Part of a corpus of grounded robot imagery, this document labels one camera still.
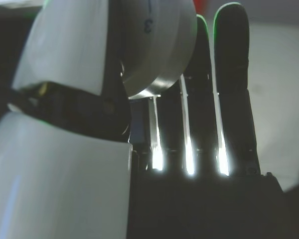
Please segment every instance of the red object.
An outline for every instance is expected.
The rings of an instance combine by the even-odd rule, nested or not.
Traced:
[[[196,12],[203,14],[206,10],[207,0],[194,0]]]

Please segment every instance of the printed number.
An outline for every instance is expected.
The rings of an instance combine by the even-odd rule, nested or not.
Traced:
[[[146,19],[144,22],[144,32],[145,33],[150,33],[151,32],[151,26],[153,24],[153,20],[152,19]]]

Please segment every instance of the robotic hand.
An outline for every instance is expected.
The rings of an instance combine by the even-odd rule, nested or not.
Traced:
[[[218,174],[207,27],[191,1],[47,1],[5,89],[0,239],[295,238],[277,181],[260,175],[243,7],[221,8],[214,27],[230,177]],[[159,93],[161,172],[136,168],[128,143],[128,97]]]

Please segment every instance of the number 3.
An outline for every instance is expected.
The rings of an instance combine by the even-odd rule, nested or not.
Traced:
[[[146,19],[144,21],[144,32],[145,33],[150,33],[151,32],[151,26],[153,24],[153,20],[151,18]]]

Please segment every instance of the white cylinder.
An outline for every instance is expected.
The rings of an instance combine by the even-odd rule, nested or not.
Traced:
[[[9,113],[0,122],[0,239],[124,239],[132,147]]]

